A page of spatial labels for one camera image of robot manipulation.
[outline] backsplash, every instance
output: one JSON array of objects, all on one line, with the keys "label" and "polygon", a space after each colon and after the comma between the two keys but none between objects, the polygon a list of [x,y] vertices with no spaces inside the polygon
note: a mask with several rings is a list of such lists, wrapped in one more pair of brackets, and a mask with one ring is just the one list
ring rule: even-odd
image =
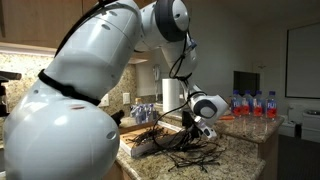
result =
[{"label": "backsplash", "polygon": [[[3,83],[6,87],[9,112],[16,106],[22,96],[38,79],[40,70],[45,69],[53,60],[52,57],[22,54],[0,53],[0,70],[21,73],[21,80]],[[135,65],[128,64],[120,82],[109,93],[110,106],[101,107],[109,115],[124,110],[129,116],[130,105],[123,105],[122,93],[130,93],[131,103],[137,96]],[[0,140],[2,140],[3,118],[0,119]]]}]

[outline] whiteboard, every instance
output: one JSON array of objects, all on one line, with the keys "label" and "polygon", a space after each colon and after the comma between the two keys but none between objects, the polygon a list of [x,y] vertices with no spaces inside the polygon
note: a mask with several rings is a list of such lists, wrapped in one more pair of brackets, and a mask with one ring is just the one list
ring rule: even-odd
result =
[{"label": "whiteboard", "polygon": [[287,33],[286,97],[320,98],[320,23]]}]

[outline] floor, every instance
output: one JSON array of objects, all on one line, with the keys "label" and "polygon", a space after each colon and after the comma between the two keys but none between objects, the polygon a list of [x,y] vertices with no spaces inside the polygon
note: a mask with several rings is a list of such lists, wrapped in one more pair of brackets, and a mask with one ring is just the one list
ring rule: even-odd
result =
[{"label": "floor", "polygon": [[[0,150],[0,172],[4,171]],[[320,143],[279,135],[278,180],[320,180]]]}]

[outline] white wall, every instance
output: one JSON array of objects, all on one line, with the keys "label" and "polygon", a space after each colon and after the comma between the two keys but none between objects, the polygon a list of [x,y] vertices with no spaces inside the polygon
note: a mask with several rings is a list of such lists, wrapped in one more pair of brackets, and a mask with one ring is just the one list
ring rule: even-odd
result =
[{"label": "white wall", "polygon": [[[252,71],[249,26],[211,0],[187,1],[191,5],[190,33],[197,42],[196,83],[208,94],[228,97],[233,89],[233,71]],[[161,51],[148,63],[136,65],[138,95],[153,93],[152,67],[161,64],[162,77],[169,69]]]},{"label": "white wall", "polygon": [[287,114],[289,104],[300,104],[306,108],[320,109],[320,100],[285,98],[287,29],[320,21],[320,14],[275,24],[265,24],[253,29],[253,70],[261,74],[261,90],[267,96],[269,90],[276,91],[279,114]]}]

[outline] ceiling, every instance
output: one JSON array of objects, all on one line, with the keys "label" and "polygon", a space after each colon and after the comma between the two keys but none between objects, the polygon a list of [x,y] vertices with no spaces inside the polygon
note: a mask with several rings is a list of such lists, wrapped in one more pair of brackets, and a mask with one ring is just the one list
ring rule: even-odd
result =
[{"label": "ceiling", "polygon": [[320,18],[320,0],[215,0],[252,25]]}]

